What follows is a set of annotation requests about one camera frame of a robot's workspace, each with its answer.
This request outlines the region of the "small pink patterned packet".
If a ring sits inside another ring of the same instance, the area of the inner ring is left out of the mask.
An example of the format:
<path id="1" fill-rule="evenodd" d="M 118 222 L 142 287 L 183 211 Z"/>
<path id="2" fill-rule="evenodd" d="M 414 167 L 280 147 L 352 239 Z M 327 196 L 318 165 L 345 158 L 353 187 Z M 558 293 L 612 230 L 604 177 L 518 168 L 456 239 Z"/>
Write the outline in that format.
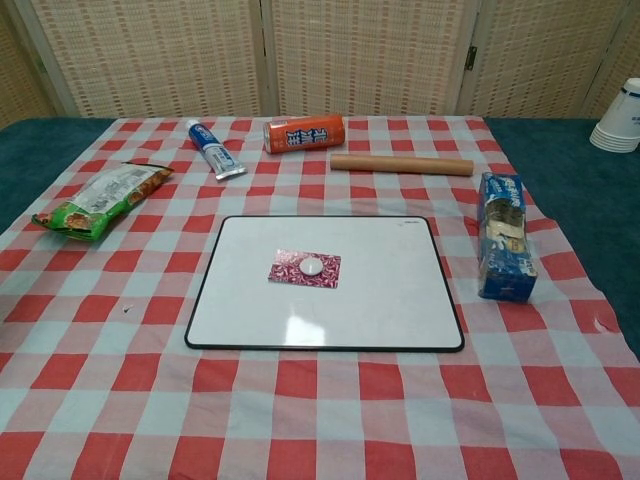
<path id="1" fill-rule="evenodd" d="M 306 276 L 299 270 L 299 263 L 313 256 L 322 260 L 324 270 L 316 276 Z M 335 289 L 338 286 L 341 257 L 316 252 L 278 249 L 271 265 L 268 280 L 298 286 Z"/>

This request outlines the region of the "orange drink can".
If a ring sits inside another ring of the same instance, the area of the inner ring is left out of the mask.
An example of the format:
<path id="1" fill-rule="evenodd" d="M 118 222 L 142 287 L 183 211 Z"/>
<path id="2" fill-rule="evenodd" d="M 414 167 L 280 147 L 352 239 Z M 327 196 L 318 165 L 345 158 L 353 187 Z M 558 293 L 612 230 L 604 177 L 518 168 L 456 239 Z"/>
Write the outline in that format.
<path id="1" fill-rule="evenodd" d="M 270 154 L 338 146 L 346 133 L 341 115 L 289 118 L 263 127 L 265 150 Z"/>

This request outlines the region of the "wooden rolling pin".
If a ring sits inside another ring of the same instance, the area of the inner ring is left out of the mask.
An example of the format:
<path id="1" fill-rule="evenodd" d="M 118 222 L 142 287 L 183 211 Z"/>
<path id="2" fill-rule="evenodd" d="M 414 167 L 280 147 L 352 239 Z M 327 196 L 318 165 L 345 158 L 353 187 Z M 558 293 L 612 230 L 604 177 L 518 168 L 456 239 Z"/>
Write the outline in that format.
<path id="1" fill-rule="evenodd" d="M 427 157 L 333 154 L 332 170 L 471 176 L 474 164 L 469 160 Z"/>

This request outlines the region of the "blue white toothpaste tube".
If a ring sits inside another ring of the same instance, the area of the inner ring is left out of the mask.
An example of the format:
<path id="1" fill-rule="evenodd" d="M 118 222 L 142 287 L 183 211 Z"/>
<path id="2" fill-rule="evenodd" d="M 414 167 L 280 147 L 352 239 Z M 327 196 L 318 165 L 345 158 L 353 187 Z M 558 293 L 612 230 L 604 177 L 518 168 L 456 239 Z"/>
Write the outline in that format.
<path id="1" fill-rule="evenodd" d="M 187 121 L 186 127 L 191 141 L 210 166 L 218 181 L 247 172 L 246 167 L 231 155 L 229 150 L 204 124 L 191 119 Z"/>

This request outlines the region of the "red white checkered tablecloth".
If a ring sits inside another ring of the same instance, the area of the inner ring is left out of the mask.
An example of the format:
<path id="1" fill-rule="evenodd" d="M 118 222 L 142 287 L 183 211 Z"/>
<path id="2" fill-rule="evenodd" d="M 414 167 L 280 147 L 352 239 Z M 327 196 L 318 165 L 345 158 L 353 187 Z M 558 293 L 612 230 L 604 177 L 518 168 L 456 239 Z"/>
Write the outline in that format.
<path id="1" fill-rule="evenodd" d="M 357 117 L 347 148 L 517 172 L 539 272 L 477 294 L 477 183 L 272 157 L 258 119 L 210 127 L 247 165 L 218 183 L 181 121 L 0 130 L 0 480 L 640 480 L 640 153 L 588 120 Z M 31 222 L 122 163 L 171 176 L 93 242 Z M 465 336 L 455 354 L 195 351 L 184 333 L 236 214 L 428 219 Z"/>

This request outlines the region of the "blue cookie box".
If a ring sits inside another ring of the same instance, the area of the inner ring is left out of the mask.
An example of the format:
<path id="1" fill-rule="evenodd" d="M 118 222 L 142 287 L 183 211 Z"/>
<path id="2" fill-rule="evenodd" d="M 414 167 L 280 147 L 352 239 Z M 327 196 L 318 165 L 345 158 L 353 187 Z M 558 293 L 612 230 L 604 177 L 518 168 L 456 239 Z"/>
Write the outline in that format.
<path id="1" fill-rule="evenodd" d="M 526 236 L 526 204 L 519 176 L 484 172 L 479 187 L 479 296 L 525 303 L 538 273 Z"/>

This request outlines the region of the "woven folding screen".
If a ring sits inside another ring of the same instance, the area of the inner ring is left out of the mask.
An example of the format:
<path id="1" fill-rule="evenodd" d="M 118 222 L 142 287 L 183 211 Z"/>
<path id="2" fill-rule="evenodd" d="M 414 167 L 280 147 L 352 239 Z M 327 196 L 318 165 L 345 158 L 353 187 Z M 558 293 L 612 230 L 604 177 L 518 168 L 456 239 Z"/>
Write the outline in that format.
<path id="1" fill-rule="evenodd" d="M 29 117 L 598 117 L 640 0 L 0 0 L 0 126 Z"/>

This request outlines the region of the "green snack bag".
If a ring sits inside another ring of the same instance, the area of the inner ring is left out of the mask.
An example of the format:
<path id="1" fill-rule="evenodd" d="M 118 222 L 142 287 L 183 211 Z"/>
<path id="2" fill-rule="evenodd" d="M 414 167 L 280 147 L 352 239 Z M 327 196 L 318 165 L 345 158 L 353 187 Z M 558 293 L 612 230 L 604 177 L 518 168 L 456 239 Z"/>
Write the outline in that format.
<path id="1" fill-rule="evenodd" d="M 116 218 L 128 214 L 172 173 L 165 166 L 122 163 L 95 175 L 51 212 L 33 214 L 31 222 L 73 239 L 96 241 Z"/>

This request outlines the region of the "white paper cup stack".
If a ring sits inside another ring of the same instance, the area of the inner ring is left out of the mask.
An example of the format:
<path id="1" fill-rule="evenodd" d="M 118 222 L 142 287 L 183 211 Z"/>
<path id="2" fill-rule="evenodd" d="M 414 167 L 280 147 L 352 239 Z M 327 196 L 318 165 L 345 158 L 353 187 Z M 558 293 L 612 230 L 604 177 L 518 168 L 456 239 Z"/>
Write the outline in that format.
<path id="1" fill-rule="evenodd" d="M 590 143 L 604 151 L 631 153 L 640 145 L 640 78 L 626 80 L 595 125 Z"/>

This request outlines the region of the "white board black frame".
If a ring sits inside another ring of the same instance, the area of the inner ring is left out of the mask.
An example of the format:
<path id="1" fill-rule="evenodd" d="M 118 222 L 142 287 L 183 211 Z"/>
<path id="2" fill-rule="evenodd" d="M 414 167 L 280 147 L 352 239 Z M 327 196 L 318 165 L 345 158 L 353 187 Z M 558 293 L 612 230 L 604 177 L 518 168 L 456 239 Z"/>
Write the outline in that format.
<path id="1" fill-rule="evenodd" d="M 278 249 L 338 255 L 335 289 L 268 280 Z M 464 338 L 422 217 L 231 216 L 186 332 L 193 349 L 457 352 Z"/>

